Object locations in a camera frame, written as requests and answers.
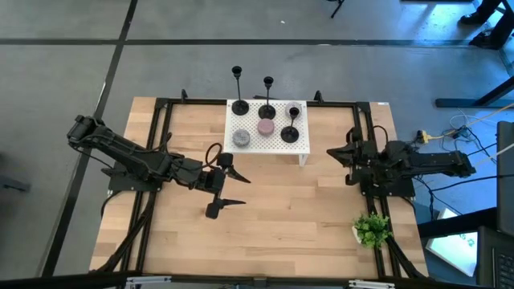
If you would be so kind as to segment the white perforated metal shelf riser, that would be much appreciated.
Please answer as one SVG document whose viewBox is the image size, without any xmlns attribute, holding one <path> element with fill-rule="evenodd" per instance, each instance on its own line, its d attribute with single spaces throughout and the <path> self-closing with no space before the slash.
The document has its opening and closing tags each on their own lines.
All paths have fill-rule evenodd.
<svg viewBox="0 0 514 289">
<path fill-rule="evenodd" d="M 295 119 L 294 127 L 299 132 L 299 138 L 295 143 L 286 143 L 281 138 L 281 130 L 291 123 L 284 113 L 285 105 L 288 102 L 300 102 L 303 106 L 302 115 Z M 226 102 L 226 122 L 224 131 L 223 152 L 233 154 L 269 154 L 269 155 L 297 155 L 299 165 L 304 166 L 311 152 L 311 145 L 308 131 L 308 109 L 307 102 L 300 100 L 270 100 L 269 103 L 275 108 L 275 131 L 270 136 L 261 136 L 257 130 L 257 124 L 261 120 L 258 114 L 259 108 L 266 103 L 266 100 L 248 100 L 249 111 L 244 116 L 237 116 L 232 112 L 232 104 L 235 100 Z M 236 147 L 232 143 L 232 134 L 237 129 L 246 129 L 251 135 L 251 142 L 246 147 Z"/>
</svg>

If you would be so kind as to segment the black monitor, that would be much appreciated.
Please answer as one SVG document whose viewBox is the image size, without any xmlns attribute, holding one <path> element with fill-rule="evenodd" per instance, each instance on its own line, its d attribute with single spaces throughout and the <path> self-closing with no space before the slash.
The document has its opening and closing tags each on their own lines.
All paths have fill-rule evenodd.
<svg viewBox="0 0 514 289">
<path fill-rule="evenodd" d="M 497 124 L 497 226 L 514 237 L 514 122 Z"/>
</svg>

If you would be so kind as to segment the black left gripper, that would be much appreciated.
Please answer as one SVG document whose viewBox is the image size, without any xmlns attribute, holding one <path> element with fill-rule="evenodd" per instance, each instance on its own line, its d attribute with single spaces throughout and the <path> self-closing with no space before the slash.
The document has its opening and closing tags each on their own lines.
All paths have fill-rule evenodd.
<svg viewBox="0 0 514 289">
<path fill-rule="evenodd" d="M 234 155 L 231 153 L 221 153 L 218 156 L 218 167 L 213 165 L 203 165 L 194 170 L 197 179 L 194 181 L 194 188 L 213 195 L 213 202 L 206 207 L 206 217 L 216 219 L 219 211 L 225 206 L 243 205 L 244 201 L 219 199 L 225 183 L 226 175 L 236 181 L 250 183 L 251 181 L 238 173 L 234 167 Z"/>
</svg>

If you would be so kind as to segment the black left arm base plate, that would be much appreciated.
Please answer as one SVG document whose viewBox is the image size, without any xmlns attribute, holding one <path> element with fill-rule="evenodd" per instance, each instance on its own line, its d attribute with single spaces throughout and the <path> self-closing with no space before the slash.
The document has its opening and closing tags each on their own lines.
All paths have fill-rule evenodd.
<svg viewBox="0 0 514 289">
<path fill-rule="evenodd" d="M 113 169 L 102 168 L 102 173 L 110 178 L 108 189 L 112 191 L 158 191 L 162 181 L 156 179 L 142 180 L 130 173 L 123 165 L 115 163 Z"/>
</svg>

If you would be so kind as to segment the white tablet screen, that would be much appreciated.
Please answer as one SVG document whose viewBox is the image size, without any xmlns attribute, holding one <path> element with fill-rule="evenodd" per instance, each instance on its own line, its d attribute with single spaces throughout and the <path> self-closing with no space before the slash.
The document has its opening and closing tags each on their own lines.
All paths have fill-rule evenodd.
<svg viewBox="0 0 514 289">
<path fill-rule="evenodd" d="M 478 251 L 477 231 L 430 238 L 425 248 L 466 276 L 474 275 Z"/>
</svg>

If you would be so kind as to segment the pink speckled candle tin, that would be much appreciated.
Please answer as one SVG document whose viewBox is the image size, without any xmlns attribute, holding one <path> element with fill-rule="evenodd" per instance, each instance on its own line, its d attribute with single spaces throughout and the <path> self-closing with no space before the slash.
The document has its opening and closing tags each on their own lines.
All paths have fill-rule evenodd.
<svg viewBox="0 0 514 289">
<path fill-rule="evenodd" d="M 257 130 L 261 136 L 270 136 L 275 131 L 273 120 L 263 118 L 257 124 Z"/>
</svg>

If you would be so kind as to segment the medium black candlestick holder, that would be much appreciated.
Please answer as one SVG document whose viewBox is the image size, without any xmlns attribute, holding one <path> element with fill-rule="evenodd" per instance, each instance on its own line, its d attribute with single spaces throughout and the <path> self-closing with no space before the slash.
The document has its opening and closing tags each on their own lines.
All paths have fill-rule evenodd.
<svg viewBox="0 0 514 289">
<path fill-rule="evenodd" d="M 275 118 L 275 108 L 270 105 L 269 101 L 270 89 L 272 87 L 272 84 L 274 83 L 274 79 L 271 76 L 265 76 L 263 79 L 263 83 L 267 90 L 266 103 L 259 108 L 258 114 L 261 119 L 273 120 Z"/>
</svg>

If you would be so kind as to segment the dark laptop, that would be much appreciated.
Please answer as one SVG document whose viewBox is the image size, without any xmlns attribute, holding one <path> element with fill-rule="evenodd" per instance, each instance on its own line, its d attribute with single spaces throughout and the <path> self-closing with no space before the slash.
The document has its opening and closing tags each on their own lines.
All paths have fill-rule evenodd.
<svg viewBox="0 0 514 289">
<path fill-rule="evenodd" d="M 514 289 L 514 237 L 481 226 L 476 273 L 480 286 Z"/>
</svg>

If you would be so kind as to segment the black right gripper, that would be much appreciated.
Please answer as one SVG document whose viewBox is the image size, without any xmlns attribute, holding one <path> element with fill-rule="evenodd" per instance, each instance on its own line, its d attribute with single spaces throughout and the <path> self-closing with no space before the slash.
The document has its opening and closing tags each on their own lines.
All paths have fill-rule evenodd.
<svg viewBox="0 0 514 289">
<path fill-rule="evenodd" d="M 340 148 L 328 149 L 327 154 L 336 155 L 342 153 L 354 153 L 357 160 L 348 155 L 338 157 L 337 160 L 343 167 L 349 169 L 345 177 L 346 185 L 356 185 L 358 182 L 378 183 L 379 152 L 375 141 L 361 140 L 361 131 L 351 128 L 345 135 L 346 145 Z"/>
</svg>

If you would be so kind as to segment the green plant in white pot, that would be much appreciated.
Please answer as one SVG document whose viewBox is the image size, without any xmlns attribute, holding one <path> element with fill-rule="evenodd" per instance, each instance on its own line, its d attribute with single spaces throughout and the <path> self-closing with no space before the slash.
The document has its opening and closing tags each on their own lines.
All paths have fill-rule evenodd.
<svg viewBox="0 0 514 289">
<path fill-rule="evenodd" d="M 393 236 L 389 220 L 382 214 L 361 215 L 353 221 L 357 241 L 367 248 L 380 248 L 388 237 Z"/>
</svg>

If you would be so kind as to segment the silver aluminium bracket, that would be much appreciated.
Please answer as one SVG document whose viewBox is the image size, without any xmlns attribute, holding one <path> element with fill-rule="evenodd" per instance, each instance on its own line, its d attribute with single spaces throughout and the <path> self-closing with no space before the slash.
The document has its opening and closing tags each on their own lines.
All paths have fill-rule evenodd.
<svg viewBox="0 0 514 289">
<path fill-rule="evenodd" d="M 152 275 L 152 276 L 133 276 L 126 279 L 125 285 L 130 289 L 138 289 L 142 285 L 155 284 L 155 283 L 170 283 L 171 276 L 166 275 Z"/>
<path fill-rule="evenodd" d="M 349 281 L 349 289 L 396 289 L 396 287 L 393 283 L 354 279 Z"/>
</svg>

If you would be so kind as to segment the grey floor box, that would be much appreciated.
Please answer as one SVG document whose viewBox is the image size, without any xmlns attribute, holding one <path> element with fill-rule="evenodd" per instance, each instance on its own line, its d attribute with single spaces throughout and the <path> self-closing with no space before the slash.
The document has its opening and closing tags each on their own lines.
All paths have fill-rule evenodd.
<svg viewBox="0 0 514 289">
<path fill-rule="evenodd" d="M 0 186 L 5 189 L 16 189 L 17 191 L 26 192 L 30 189 L 30 185 L 21 181 L 17 181 L 10 177 L 0 175 Z"/>
</svg>

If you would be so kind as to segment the tall black candlestick holder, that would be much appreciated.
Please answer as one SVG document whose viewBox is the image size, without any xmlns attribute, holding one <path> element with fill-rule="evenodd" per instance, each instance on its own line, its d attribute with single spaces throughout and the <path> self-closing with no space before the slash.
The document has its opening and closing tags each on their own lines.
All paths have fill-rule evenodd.
<svg viewBox="0 0 514 289">
<path fill-rule="evenodd" d="M 242 74 L 242 68 L 240 66 L 233 66 L 231 68 L 231 71 L 236 80 L 237 92 L 238 92 L 238 99 L 232 104 L 232 112 L 237 116 L 244 116 L 249 111 L 249 105 L 245 100 L 241 99 L 239 79 Z"/>
</svg>

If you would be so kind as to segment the short black candlestick holder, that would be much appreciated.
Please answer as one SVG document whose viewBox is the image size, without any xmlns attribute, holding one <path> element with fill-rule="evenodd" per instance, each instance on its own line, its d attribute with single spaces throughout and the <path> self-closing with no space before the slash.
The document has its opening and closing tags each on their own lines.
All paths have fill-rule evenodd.
<svg viewBox="0 0 514 289">
<path fill-rule="evenodd" d="M 299 132 L 294 127 L 294 121 L 299 114 L 300 114 L 300 110 L 297 107 L 291 107 L 289 109 L 289 116 L 291 118 L 291 123 L 288 126 L 284 127 L 280 133 L 282 140 L 285 141 L 286 143 L 289 143 L 289 144 L 295 143 L 299 138 Z"/>
</svg>

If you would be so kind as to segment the black tripod leg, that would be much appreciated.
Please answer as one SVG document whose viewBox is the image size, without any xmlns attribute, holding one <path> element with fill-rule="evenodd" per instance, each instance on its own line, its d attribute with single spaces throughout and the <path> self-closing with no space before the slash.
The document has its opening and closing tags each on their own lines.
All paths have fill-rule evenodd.
<svg viewBox="0 0 514 289">
<path fill-rule="evenodd" d="M 336 8 L 334 9 L 334 11 L 332 12 L 332 14 L 330 15 L 330 18 L 334 19 L 336 14 L 339 12 L 340 8 L 342 7 L 343 3 L 345 2 L 345 0 L 325 0 L 327 2 L 334 2 L 337 4 Z"/>
</svg>

